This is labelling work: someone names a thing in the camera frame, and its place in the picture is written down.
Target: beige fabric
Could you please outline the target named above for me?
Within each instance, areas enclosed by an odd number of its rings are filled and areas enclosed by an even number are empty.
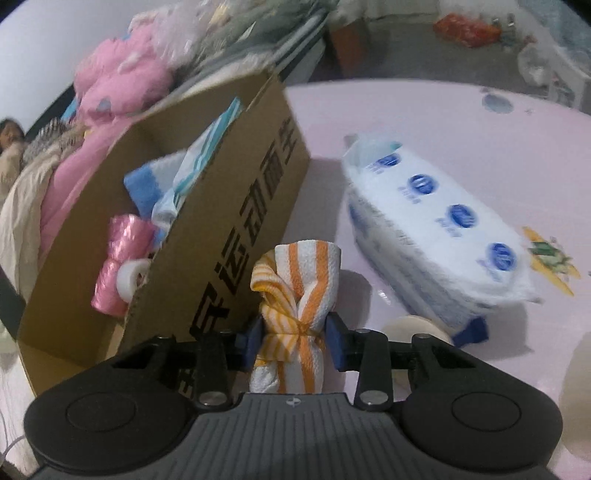
[[[37,280],[41,202],[53,170],[80,147],[83,132],[83,127],[66,132],[26,166],[0,210],[0,267],[25,301],[29,300]],[[14,341],[0,323],[0,352],[14,349]]]
[[[0,155],[0,208],[2,208],[12,185],[18,178],[24,151],[25,144],[16,142]]]

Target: gray floor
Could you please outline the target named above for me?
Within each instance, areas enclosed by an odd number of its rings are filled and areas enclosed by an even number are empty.
[[[386,17],[368,26],[371,52],[355,77],[442,80],[546,94],[546,89],[523,80],[517,70],[516,51],[503,52],[500,44],[467,48],[441,40],[433,32],[430,17]]]

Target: tabletop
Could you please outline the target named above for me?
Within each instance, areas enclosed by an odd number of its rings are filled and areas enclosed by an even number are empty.
[[[406,314],[355,246],[339,163],[346,135],[387,132],[517,232],[528,227],[572,258],[580,278],[561,277],[559,288],[532,271],[543,303],[500,310],[488,318],[490,340],[465,347],[558,402],[572,353],[591,331],[591,117],[529,96],[413,80],[308,84],[287,96],[313,161],[284,241],[341,247],[336,310],[348,326],[380,330]],[[353,372],[333,374],[325,390],[352,395],[355,384]],[[562,446],[549,467],[563,480],[591,476],[591,463]]]

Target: white logo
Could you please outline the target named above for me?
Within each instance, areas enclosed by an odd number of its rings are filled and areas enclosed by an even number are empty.
[[[287,403],[291,408],[296,408],[301,403],[301,400],[296,397],[291,397],[289,400],[286,400],[285,403]]]

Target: orange striped towel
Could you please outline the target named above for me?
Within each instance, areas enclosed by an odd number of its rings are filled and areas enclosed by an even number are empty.
[[[339,288],[340,248],[304,240],[277,245],[255,263],[251,289],[267,334],[251,374],[256,393],[320,393],[324,378],[320,334]]]

